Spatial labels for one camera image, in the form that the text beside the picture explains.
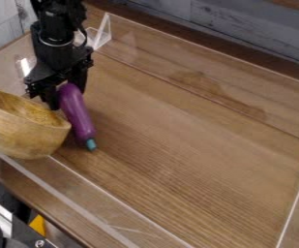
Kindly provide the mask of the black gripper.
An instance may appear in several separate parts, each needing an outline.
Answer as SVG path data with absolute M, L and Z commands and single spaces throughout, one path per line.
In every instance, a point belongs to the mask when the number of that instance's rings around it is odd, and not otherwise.
M 60 110 L 60 93 L 56 86 L 69 80 L 81 93 L 86 91 L 89 69 L 94 66 L 90 46 L 52 47 L 37 46 L 37 63 L 25 77 L 26 93 L 32 98 L 41 96 L 50 110 Z

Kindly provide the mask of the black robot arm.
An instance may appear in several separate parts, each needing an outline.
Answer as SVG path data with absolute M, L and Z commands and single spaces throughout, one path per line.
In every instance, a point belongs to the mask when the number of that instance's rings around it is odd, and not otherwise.
M 30 26 L 36 65 L 24 79 L 30 98 L 40 97 L 58 110 L 58 86 L 68 80 L 86 90 L 94 49 L 84 27 L 84 0 L 30 0 L 38 20 Z

